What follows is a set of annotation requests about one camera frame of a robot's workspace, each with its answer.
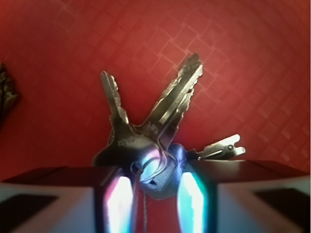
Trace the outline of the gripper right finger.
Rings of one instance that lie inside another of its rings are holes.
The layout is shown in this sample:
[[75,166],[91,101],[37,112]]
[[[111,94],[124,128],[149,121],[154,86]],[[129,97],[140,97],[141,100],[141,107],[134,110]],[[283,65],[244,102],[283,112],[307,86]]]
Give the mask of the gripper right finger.
[[308,233],[310,176],[273,161],[191,161],[177,192],[183,233]]

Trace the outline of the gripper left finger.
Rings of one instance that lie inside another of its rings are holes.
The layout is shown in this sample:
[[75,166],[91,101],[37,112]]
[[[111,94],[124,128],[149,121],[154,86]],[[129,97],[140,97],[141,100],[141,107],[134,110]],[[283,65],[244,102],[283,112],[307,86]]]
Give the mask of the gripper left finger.
[[131,233],[131,180],[116,166],[42,167],[0,183],[3,233]]

